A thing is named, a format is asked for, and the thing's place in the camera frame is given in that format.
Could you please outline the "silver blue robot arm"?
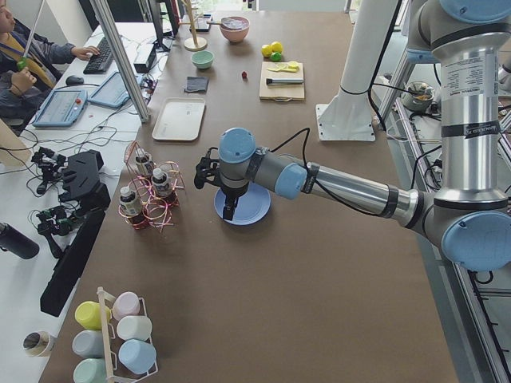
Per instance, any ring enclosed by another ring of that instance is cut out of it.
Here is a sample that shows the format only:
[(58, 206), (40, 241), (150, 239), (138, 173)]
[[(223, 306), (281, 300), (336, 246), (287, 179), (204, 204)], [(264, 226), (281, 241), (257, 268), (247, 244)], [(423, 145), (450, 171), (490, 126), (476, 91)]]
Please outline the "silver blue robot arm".
[(256, 183), (288, 199), (332, 198), (394, 219), (472, 271), (510, 260), (507, 195), (497, 187), (497, 52), (510, 36), (507, 1), (425, 1), (410, 20), (408, 50), (441, 65), (442, 186), (401, 190), (345, 172), (278, 156), (244, 128), (220, 138), (220, 185), (228, 199)]

